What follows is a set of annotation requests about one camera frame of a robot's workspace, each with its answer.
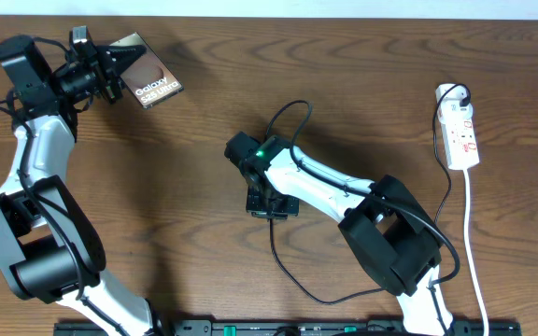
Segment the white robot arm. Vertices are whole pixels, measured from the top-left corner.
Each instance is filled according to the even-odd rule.
[[[118,75],[144,47],[95,46],[84,26],[71,36],[68,64],[55,72],[35,42],[56,42],[18,35],[0,44],[0,62],[17,88],[0,102],[8,109],[0,110],[13,118],[18,139],[0,188],[0,269],[19,298],[73,308],[108,335],[167,335],[149,303],[106,268],[96,231],[64,185],[77,139],[80,111],[74,104],[94,95],[111,104],[121,98]],[[21,110],[15,110],[14,99]],[[18,240],[41,225],[49,225],[51,235]]]
[[[259,144],[239,133],[228,142],[225,156],[249,184],[247,210],[254,217],[285,219],[297,215],[298,206],[292,197],[309,203],[340,223],[363,269],[396,296],[407,331],[443,335],[442,322],[449,329],[452,314],[446,309],[439,285],[431,285],[439,274],[440,244],[424,228],[416,232],[416,223],[408,225],[403,217],[381,235],[375,225],[392,209],[359,195],[406,201],[419,216],[429,220],[399,181],[386,176],[375,183],[342,174],[309,158],[298,147],[290,152],[290,142],[277,136]]]

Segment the wooden table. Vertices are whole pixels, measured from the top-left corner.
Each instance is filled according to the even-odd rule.
[[[312,100],[300,137],[311,156],[351,175],[401,179],[434,214],[446,179],[432,155],[434,90],[473,92],[482,163],[471,170],[472,236],[491,319],[538,335],[538,22],[0,17],[17,33],[65,42],[87,24],[95,42],[144,36],[186,90],[151,110],[130,96],[80,115],[67,185],[103,240],[107,267],[173,318],[365,319],[400,315],[387,293],[337,306],[309,300],[277,268],[268,225],[245,212],[246,183],[223,157],[242,130],[261,137],[285,103]],[[40,47],[53,64],[59,50]],[[0,66],[0,99],[10,82]],[[290,136],[304,113],[276,124]],[[0,113],[0,185],[15,139]],[[444,284],[448,309],[480,318],[462,241],[462,176],[440,227],[462,269]],[[301,204],[276,226],[283,261],[325,300],[375,287],[335,223]],[[442,250],[443,272],[451,258]],[[50,335],[81,319],[20,301],[0,274],[0,333]]]

